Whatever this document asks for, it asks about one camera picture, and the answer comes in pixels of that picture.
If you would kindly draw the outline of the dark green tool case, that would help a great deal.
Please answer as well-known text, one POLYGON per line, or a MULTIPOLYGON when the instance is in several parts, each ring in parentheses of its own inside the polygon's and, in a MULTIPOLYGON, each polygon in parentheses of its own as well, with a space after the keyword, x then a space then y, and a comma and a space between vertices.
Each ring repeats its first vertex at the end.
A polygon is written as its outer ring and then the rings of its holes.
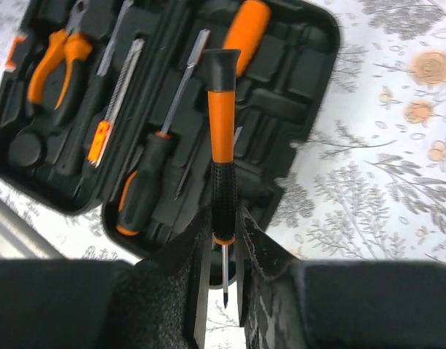
MULTIPOLYGON (((243 1, 134 1, 119 28, 107 82, 83 144, 80 173, 57 172, 57 161, 96 74, 123 1, 30 1, 0 84, 0 178, 63 214, 102 206, 107 236, 144 257, 182 233, 210 200, 210 135, 205 66, 199 64, 180 100, 169 133, 172 150, 162 172, 161 196, 135 236, 116 229, 128 177, 147 136, 160 130, 199 32, 219 49, 243 1), (82 10, 80 31, 92 45, 63 93, 65 63, 47 74, 41 91, 31 77, 71 12, 82 10), (87 160, 124 61, 143 39, 132 79, 98 167, 87 160)), ((238 197, 260 227, 279 213, 281 179, 291 179, 293 142, 305 141, 321 104, 340 46, 335 18, 306 1, 269 1, 271 17, 236 85, 235 145, 238 197)))

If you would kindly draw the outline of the large black orange screwdriver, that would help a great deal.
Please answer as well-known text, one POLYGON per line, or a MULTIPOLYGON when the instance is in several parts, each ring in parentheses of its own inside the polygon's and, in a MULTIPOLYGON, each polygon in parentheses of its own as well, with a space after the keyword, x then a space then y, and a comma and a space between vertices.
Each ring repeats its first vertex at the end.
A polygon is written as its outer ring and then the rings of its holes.
POLYGON ((161 196, 162 172, 172 150, 170 126, 209 36, 209 29, 205 28, 199 32, 162 128, 147 136, 142 159, 124 185, 118 206, 116 229, 125 236, 135 236, 140 232, 161 196))

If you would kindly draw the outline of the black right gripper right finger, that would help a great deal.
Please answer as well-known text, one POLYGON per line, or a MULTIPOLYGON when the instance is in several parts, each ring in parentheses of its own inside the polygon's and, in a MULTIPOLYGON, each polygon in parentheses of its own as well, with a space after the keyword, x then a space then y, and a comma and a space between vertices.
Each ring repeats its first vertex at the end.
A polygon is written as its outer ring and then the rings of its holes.
POLYGON ((446 348, 446 264, 301 260, 245 208, 235 249, 249 348, 446 348))

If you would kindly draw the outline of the orange handled long screwdriver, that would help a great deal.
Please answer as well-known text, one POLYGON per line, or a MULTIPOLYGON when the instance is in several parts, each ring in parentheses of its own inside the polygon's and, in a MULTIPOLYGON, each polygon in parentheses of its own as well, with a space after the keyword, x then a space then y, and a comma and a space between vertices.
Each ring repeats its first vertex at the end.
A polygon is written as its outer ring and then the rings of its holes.
POLYGON ((223 42, 224 49, 239 49, 240 55, 236 64, 236 76, 240 77, 265 33, 271 10, 263 1, 244 1, 237 11, 223 42))

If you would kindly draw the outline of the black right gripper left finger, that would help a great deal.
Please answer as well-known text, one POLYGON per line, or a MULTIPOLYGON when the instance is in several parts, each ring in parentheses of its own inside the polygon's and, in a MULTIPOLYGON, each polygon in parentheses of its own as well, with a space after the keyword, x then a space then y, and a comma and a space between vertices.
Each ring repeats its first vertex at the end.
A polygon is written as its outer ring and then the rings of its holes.
POLYGON ((203 348, 211 212, 136 264, 0 260, 0 348, 203 348))

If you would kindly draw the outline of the orange utility knife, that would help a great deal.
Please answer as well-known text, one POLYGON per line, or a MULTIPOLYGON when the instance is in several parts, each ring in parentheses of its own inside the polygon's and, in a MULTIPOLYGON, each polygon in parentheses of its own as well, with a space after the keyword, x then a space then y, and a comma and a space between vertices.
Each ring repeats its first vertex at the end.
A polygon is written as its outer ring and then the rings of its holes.
POLYGON ((98 167, 100 165, 102 157, 105 153, 105 148, 111 136, 113 126, 119 115, 119 111, 121 110, 122 102, 124 101, 124 97, 132 79, 139 55, 142 52, 144 42, 145 41, 141 38, 135 39, 132 42, 116 82, 116 86, 107 107, 105 117, 97 126, 89 153, 87 154, 88 162, 94 167, 98 167))

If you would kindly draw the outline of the small precision screwdriver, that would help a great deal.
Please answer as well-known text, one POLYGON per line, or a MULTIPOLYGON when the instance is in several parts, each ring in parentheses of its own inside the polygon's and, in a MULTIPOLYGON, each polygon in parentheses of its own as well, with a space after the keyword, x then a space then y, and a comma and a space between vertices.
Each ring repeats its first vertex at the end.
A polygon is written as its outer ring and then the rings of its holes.
POLYGON ((222 253, 223 304, 228 304, 229 246, 235 239, 237 189, 234 166, 238 49, 206 49, 204 64, 211 138, 212 233, 222 253))

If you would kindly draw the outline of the steel claw hammer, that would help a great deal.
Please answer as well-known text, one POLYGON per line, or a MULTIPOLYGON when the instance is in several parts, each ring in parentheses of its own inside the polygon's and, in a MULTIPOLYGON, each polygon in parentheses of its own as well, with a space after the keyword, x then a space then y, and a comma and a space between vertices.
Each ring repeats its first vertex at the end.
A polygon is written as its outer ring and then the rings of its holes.
POLYGON ((105 83, 107 82, 108 69, 110 68, 114 54, 117 36, 120 25, 127 10, 134 4, 134 1, 123 1, 115 22, 114 29, 109 37, 108 44, 103 53, 96 74, 89 80, 89 85, 84 99, 79 108, 79 112, 73 122, 66 144, 58 159, 57 172, 60 175, 71 176, 80 173, 83 162, 83 144, 87 138, 87 131, 92 117, 96 114, 100 98, 103 95, 105 83))

